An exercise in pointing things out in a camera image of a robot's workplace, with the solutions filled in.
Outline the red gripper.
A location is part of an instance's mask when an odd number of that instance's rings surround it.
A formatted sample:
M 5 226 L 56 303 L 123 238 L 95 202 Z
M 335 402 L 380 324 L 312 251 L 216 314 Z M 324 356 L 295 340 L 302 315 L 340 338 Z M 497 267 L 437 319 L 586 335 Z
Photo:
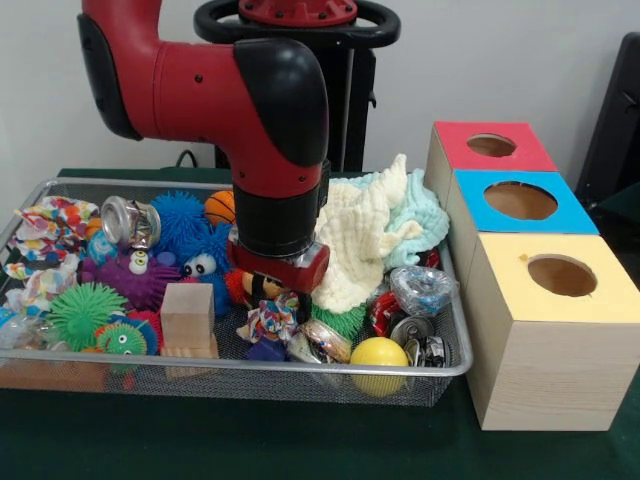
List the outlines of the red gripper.
M 227 250 L 232 263 L 239 269 L 253 273 L 251 305 L 258 308 L 267 299 L 264 287 L 266 277 L 277 280 L 284 287 L 298 292 L 297 321 L 306 322 L 312 315 L 310 293 L 317 288 L 327 271 L 330 249 L 314 242 L 304 253 L 287 258 L 266 257 L 250 252 L 238 240 L 230 239 Z

